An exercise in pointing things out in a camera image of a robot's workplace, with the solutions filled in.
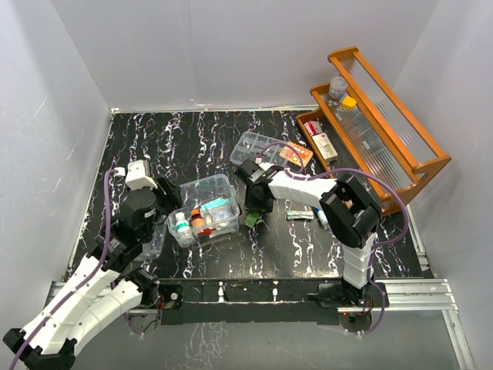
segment black table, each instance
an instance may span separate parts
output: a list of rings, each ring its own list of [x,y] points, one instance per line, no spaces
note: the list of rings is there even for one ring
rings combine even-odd
[[[108,143],[102,157],[96,185],[86,214],[86,227],[77,247],[74,266],[103,224],[102,176],[110,167],[126,167],[130,160],[149,161],[153,177],[166,176],[174,184],[224,173],[238,189],[240,201],[244,185],[234,176],[230,162],[234,145],[244,131],[306,145],[298,129],[295,111],[206,112],[206,113],[123,113],[113,118]],[[331,129],[321,121],[339,153],[335,167],[355,167],[350,154]],[[322,167],[312,159],[308,173]],[[111,181],[115,208],[124,197],[124,179]],[[318,279],[338,278],[342,272],[340,242],[317,220],[286,221],[286,210],[308,209],[302,204],[277,201],[273,213],[248,229],[206,247],[182,249],[167,233],[163,252],[146,262],[149,272],[160,279]],[[400,214],[385,217],[378,237],[386,240],[398,235],[403,221]],[[397,245],[377,251],[378,277],[422,277],[411,235]]]

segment green object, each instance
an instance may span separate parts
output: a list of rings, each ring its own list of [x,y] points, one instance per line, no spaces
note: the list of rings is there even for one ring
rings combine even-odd
[[[252,227],[254,227],[257,224],[257,221],[259,220],[260,216],[262,216],[261,212],[258,212],[256,210],[251,211],[246,216],[244,225],[251,229]]]

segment cable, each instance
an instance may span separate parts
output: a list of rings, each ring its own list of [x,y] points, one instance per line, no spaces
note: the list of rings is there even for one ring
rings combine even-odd
[[[300,165],[301,165],[301,168],[299,170],[296,170],[296,173],[303,173],[305,171],[303,158],[301,158],[300,153],[298,153],[298,151],[294,148],[294,146],[292,146],[291,144],[285,143],[284,141],[278,141],[276,143],[272,143],[272,144],[267,145],[265,148],[262,149],[260,154],[256,157],[261,156],[263,154],[263,152],[265,152],[271,146],[277,146],[277,145],[287,146],[288,148],[290,148],[294,152],[294,154],[296,154],[296,156],[298,157],[298,160],[300,160]]]
[[[163,318],[163,309],[166,306],[166,302],[164,301],[164,297],[160,296],[161,302],[158,302],[157,305],[157,321],[161,323],[161,319]]]
[[[382,320],[384,318],[384,313],[385,313],[385,294],[381,290],[381,288],[378,286],[378,284],[375,283],[373,280],[371,280],[371,267],[373,265],[373,259],[375,257],[375,251],[377,250],[378,247],[383,247],[384,245],[396,243],[396,242],[398,242],[404,238],[404,236],[407,233],[407,229],[409,228],[409,215],[407,214],[406,206],[402,202],[401,198],[397,195],[397,193],[389,185],[387,185],[384,181],[380,180],[379,178],[375,177],[374,175],[372,175],[370,173],[366,173],[366,172],[361,171],[361,170],[356,170],[354,168],[337,168],[337,169],[326,171],[326,172],[320,173],[318,175],[310,176],[310,177],[300,177],[300,176],[293,175],[288,169],[284,169],[284,173],[287,176],[291,177],[292,179],[303,180],[303,181],[312,181],[315,179],[320,179],[321,177],[327,177],[327,176],[332,175],[334,173],[356,173],[358,175],[367,177],[368,179],[373,180],[374,182],[380,184],[385,190],[387,190],[391,194],[391,196],[394,198],[394,200],[399,204],[399,207],[401,208],[401,211],[402,211],[402,216],[404,218],[404,226],[402,227],[401,233],[393,239],[380,241],[378,243],[373,244],[373,246],[371,247],[371,255],[370,255],[370,260],[368,262],[368,268],[367,268],[367,280],[372,287],[377,289],[377,291],[380,293],[381,300],[382,300],[382,305],[381,305],[382,309],[381,309],[380,316],[378,316],[377,322],[375,323],[375,325],[373,325],[371,328],[369,328],[367,331],[365,331],[365,333],[371,333],[382,322]]]
[[[106,219],[106,228],[105,228],[105,242],[104,246],[102,249],[102,254],[101,258],[99,259],[98,264],[96,267],[94,267],[94,270],[87,275],[87,277],[82,280],[76,287],[76,290],[79,290],[82,288],[84,285],[87,284],[88,281],[90,281],[96,273],[99,271],[101,268],[102,264],[104,264],[106,255],[108,254],[108,249],[109,249],[109,235],[111,232],[111,203],[109,202],[109,175],[111,173],[117,173],[117,170],[107,170],[105,172],[105,177],[104,177],[104,195],[105,195],[105,219]],[[61,308],[67,300],[70,299],[71,296],[74,295],[74,291],[70,291],[67,293],[65,297],[63,297],[59,303],[57,303],[53,309],[49,312],[50,315],[55,314],[59,308]],[[38,324],[38,326],[35,327],[35,329],[32,331],[32,333],[24,340],[24,343],[22,343],[21,347],[18,349],[17,353],[15,353],[15,357],[12,360],[12,363],[10,364],[9,370],[14,370],[15,365],[17,364],[17,361],[21,358],[21,354],[24,352],[24,350],[27,348],[31,340],[39,333],[41,328],[46,324],[46,322],[49,320],[49,315],[46,315],[41,322]]]
[[[111,290],[115,289],[116,288],[115,281],[112,281],[109,286],[111,287]],[[136,325],[132,322],[132,320],[130,320],[130,318],[127,315],[127,313],[123,313],[122,314],[122,317],[123,317],[123,319],[125,319],[125,321],[129,325],[130,329],[132,329],[136,334],[141,335],[141,336],[144,335],[144,332],[141,331],[139,328],[137,328]]]
[[[151,303],[149,306],[142,306],[142,305],[140,305],[139,307],[140,307],[140,308],[151,308],[151,307],[153,307],[153,306],[155,306],[155,305],[157,304],[157,301],[158,301],[160,298],[161,298],[161,297],[160,297],[160,296],[158,296],[158,297],[156,298],[156,300],[155,300],[153,303]]]
[[[142,330],[142,333],[145,333],[147,331],[147,329],[149,329],[152,324],[154,324],[155,322],[158,322],[158,321],[159,321],[158,319],[152,320],[149,324],[147,324],[146,328],[144,330]]]

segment small box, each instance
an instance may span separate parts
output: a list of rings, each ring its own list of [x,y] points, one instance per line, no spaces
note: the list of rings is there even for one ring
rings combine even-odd
[[[322,154],[325,163],[328,164],[329,162],[332,162],[333,160],[337,159],[338,157],[337,152],[334,149],[334,146],[330,142],[329,138],[327,137],[326,133],[320,133],[318,135],[312,136],[311,138],[313,139],[315,145],[317,146],[318,150]]]
[[[187,248],[194,244],[208,244],[215,237],[236,233],[239,228],[240,207],[236,191],[224,175],[214,175],[180,185],[183,207],[169,214],[166,223],[178,244]],[[200,210],[206,221],[200,227],[178,232],[176,214],[183,212],[190,219],[192,210]]]
[[[298,154],[301,155],[301,160],[303,161],[303,167],[306,167],[308,162],[310,162],[311,157],[314,156],[314,152],[305,148],[304,146],[293,143],[292,141],[289,141],[288,144],[290,144],[298,152]],[[301,167],[300,159],[295,154],[295,152],[292,151],[288,146],[285,146],[280,151],[280,156],[283,158],[286,158],[291,163],[294,163],[294,164]]]
[[[305,128],[307,129],[308,133],[313,136],[317,135],[318,133],[322,133],[322,127],[317,121],[308,121],[304,123]]]

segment label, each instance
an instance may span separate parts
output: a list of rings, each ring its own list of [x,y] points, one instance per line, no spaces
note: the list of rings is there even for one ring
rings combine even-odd
[[[261,168],[259,168],[257,171],[255,171],[253,173],[252,176],[250,176],[250,180],[252,180],[253,183],[255,183],[258,179],[260,179],[260,177],[265,173],[264,170],[262,170]]]
[[[303,124],[303,126],[305,126],[305,129],[307,129],[308,133],[310,134],[310,136],[313,136],[315,135],[315,130],[314,128],[310,125],[310,122],[305,122]]]
[[[115,239],[114,237],[112,237],[110,240],[109,240],[109,247],[108,247],[108,252],[113,254],[115,251],[117,251],[119,249],[119,247],[121,247],[122,244],[117,241],[117,239]]]

